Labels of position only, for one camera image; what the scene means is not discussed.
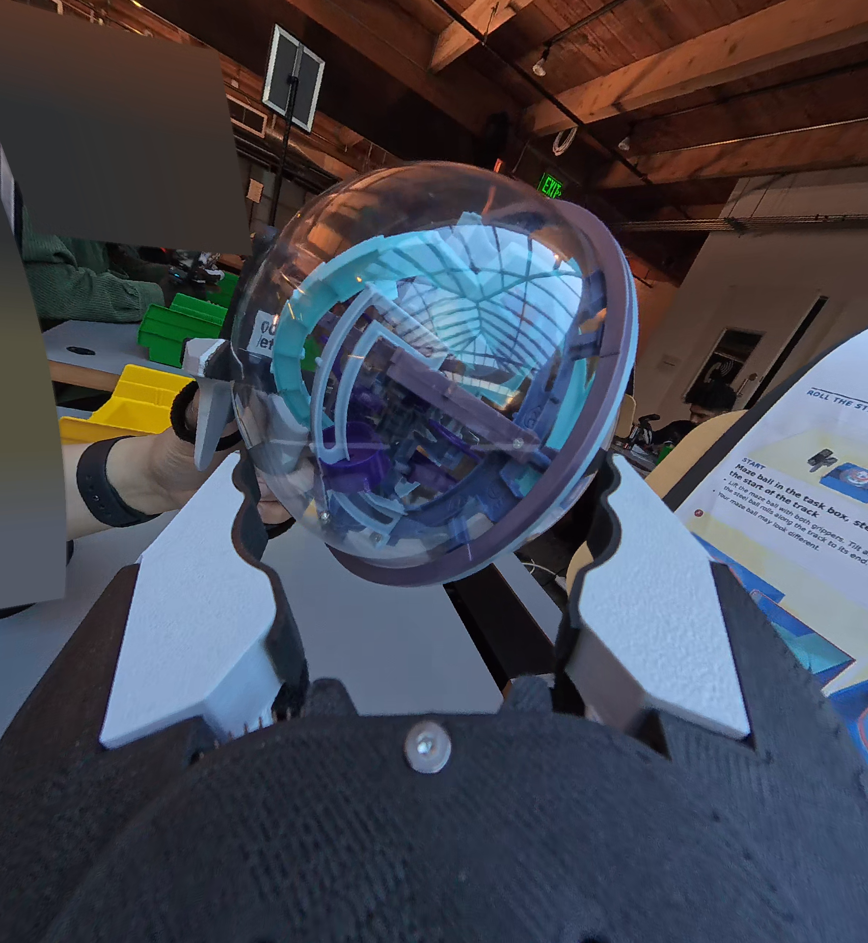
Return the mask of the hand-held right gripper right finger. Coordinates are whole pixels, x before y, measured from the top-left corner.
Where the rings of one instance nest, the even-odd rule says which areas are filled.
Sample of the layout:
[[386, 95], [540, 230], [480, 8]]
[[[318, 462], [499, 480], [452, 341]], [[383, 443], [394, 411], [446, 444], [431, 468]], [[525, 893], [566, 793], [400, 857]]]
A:
[[556, 643], [565, 710], [627, 734], [663, 711], [743, 740], [750, 724], [711, 564], [622, 457], [593, 480]]

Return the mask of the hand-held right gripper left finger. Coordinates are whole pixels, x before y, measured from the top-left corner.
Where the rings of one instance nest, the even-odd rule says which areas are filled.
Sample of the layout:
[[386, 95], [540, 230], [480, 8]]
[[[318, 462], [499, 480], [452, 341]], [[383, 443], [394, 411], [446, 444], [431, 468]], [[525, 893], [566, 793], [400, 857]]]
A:
[[200, 718], [226, 742], [275, 721], [306, 658], [275, 572], [249, 460], [228, 455], [142, 553], [100, 743]]

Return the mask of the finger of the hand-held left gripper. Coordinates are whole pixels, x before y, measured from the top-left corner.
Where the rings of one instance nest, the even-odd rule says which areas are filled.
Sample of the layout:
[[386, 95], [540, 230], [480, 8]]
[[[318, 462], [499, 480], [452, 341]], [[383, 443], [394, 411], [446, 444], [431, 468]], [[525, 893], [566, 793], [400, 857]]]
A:
[[253, 390], [253, 420], [257, 429], [255, 435], [261, 442], [304, 446], [310, 439], [309, 426], [298, 421], [276, 393]]

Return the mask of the yellow plastic bin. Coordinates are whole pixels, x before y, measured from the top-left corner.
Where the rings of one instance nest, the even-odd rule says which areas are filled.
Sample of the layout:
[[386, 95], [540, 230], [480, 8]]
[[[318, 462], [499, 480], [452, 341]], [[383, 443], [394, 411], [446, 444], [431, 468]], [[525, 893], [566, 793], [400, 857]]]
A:
[[61, 442], [86, 445], [159, 434], [170, 427], [172, 404], [191, 381], [178, 373], [127, 365], [110, 399], [90, 418], [59, 418]]

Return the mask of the person's left hand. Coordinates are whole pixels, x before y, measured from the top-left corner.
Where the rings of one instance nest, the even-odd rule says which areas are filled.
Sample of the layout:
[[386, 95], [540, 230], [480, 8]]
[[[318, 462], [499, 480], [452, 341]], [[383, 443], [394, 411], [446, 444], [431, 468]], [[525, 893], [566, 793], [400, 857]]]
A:
[[199, 389], [192, 382], [173, 402], [169, 429], [154, 436], [126, 439], [113, 447], [108, 477], [127, 506], [146, 515], [181, 509], [225, 457], [237, 450], [237, 427], [232, 422], [224, 437], [228, 448], [214, 453], [203, 471], [196, 468], [199, 405]]

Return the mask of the green plastic bin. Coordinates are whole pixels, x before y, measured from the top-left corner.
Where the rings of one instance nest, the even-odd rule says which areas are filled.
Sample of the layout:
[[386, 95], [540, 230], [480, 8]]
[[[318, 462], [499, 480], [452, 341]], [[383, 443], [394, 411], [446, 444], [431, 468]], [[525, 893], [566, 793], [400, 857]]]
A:
[[151, 305], [139, 326], [136, 342], [154, 363], [180, 368], [185, 343], [193, 338], [216, 338], [225, 322], [238, 277], [224, 274], [200, 300], [178, 294], [171, 307]]

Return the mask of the clear plastic maze ball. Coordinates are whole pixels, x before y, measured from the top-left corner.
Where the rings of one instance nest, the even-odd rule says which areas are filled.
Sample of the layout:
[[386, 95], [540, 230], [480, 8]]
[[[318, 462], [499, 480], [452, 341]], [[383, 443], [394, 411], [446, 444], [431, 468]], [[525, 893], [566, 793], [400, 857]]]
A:
[[[583, 206], [412, 162], [341, 183], [278, 232], [233, 403], [259, 478], [358, 577], [462, 579], [590, 483], [635, 359], [624, 252]], [[253, 390], [310, 428], [261, 442]]]

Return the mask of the grey topped wooden table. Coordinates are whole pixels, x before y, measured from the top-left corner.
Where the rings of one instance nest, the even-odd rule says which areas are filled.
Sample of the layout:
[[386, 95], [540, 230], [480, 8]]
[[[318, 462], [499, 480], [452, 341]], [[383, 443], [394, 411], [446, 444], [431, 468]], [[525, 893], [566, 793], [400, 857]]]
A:
[[129, 364], [182, 375], [180, 368], [153, 363], [137, 344], [138, 324], [70, 321], [42, 333], [51, 379], [97, 391], [113, 391]]

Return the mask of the wall vent grille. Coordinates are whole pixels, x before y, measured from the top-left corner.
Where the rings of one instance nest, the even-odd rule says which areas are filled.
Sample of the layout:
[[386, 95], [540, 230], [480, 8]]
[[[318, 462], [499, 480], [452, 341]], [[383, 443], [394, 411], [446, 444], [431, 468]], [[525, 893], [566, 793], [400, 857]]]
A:
[[266, 112], [256, 110], [230, 95], [226, 95], [226, 99], [231, 123], [248, 134], [265, 139], [268, 124]]

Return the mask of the printed instruction sheet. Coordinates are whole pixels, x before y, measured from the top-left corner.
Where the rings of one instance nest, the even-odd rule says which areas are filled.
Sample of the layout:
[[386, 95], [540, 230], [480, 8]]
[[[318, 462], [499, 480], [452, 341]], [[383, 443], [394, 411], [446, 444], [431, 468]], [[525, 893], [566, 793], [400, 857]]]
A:
[[723, 445], [676, 514], [815, 677], [868, 767], [868, 329]]

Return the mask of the light panel on stand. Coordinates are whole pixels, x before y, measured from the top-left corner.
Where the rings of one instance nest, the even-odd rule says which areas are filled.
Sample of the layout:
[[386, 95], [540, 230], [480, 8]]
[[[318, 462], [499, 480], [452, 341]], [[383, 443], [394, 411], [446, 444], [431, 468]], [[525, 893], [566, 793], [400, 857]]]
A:
[[284, 120], [282, 148], [275, 173], [275, 192], [269, 226], [275, 216], [294, 125], [312, 129], [325, 69], [324, 60], [281, 26], [274, 26], [263, 83], [263, 104]]

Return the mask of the black wrist watch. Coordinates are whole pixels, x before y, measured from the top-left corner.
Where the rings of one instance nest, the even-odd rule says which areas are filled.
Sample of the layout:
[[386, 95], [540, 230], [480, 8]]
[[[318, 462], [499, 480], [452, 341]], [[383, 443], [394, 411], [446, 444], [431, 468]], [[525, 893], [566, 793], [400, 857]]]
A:
[[126, 528], [150, 522], [158, 514], [148, 515], [126, 504], [110, 483], [107, 460], [112, 448], [132, 436], [120, 436], [87, 445], [80, 455], [76, 482], [79, 496], [92, 516], [109, 528]]

